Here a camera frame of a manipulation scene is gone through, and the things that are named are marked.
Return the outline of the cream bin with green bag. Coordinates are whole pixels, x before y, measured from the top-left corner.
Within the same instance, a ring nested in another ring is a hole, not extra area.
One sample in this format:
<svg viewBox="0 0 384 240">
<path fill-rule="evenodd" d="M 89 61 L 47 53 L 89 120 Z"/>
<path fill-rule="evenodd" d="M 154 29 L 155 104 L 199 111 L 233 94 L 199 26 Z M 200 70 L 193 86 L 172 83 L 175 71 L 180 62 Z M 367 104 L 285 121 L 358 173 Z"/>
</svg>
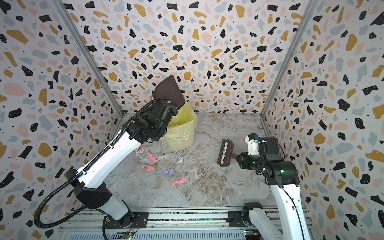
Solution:
<svg viewBox="0 0 384 240">
<path fill-rule="evenodd" d="M 198 117 L 192 107 L 186 102 L 179 110 L 167 127 L 164 136 L 171 151 L 176 152 L 189 148 L 195 141 L 195 130 Z"/>
</svg>

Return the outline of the brown cartoon face hand broom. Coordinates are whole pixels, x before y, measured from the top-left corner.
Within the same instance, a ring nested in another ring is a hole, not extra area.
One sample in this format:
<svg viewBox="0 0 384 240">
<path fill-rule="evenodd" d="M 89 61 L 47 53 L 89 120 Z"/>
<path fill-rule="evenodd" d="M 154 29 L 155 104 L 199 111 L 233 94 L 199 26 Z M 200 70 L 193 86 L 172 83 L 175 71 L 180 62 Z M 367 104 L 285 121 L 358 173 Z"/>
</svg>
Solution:
<svg viewBox="0 0 384 240">
<path fill-rule="evenodd" d="M 219 151 L 217 164 L 226 168 L 231 164 L 231 159 L 236 159 L 237 155 L 234 153 L 234 143 L 231 140 L 223 139 Z"/>
</svg>

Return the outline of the dark brown plastic dustpan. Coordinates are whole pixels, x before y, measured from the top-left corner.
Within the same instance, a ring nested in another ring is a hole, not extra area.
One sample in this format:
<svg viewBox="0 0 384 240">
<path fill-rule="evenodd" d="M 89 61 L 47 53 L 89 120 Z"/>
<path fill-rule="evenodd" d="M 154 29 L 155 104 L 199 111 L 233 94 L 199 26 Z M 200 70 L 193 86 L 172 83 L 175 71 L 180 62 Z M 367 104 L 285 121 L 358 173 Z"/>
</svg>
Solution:
<svg viewBox="0 0 384 240">
<path fill-rule="evenodd" d="M 178 109 L 181 109 L 186 101 L 173 75 L 161 81 L 153 92 L 153 98 L 168 98 L 174 101 Z"/>
</svg>

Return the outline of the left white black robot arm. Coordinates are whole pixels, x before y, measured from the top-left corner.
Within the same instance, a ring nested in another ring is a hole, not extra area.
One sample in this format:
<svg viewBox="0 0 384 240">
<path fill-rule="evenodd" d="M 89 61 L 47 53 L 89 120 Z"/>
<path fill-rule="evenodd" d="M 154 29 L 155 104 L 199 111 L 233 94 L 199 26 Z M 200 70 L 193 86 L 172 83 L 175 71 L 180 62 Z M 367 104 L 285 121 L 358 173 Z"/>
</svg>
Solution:
<svg viewBox="0 0 384 240">
<path fill-rule="evenodd" d="M 115 220 L 119 227 L 131 225 L 132 211 L 113 195 L 105 184 L 106 177 L 131 152 L 147 141 L 157 142 L 167 131 L 178 107 L 169 98 L 150 101 L 123 124 L 116 137 L 83 167 L 68 171 L 76 198 L 88 209 L 98 210 Z"/>
</svg>

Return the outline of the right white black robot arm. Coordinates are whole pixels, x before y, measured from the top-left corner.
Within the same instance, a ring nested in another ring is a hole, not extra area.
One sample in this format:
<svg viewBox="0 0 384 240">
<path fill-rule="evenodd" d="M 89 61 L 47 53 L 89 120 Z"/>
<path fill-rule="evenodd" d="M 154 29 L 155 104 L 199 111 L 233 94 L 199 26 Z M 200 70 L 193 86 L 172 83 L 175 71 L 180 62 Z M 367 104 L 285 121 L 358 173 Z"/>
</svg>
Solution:
<svg viewBox="0 0 384 240">
<path fill-rule="evenodd" d="M 296 166 L 285 160 L 285 152 L 276 138 L 250 134 L 245 142 L 248 150 L 236 160 L 241 169 L 253 170 L 265 178 L 277 203 L 281 227 L 276 227 L 258 204 L 244 206 L 244 222 L 256 227 L 264 240 L 309 240 Z"/>
</svg>

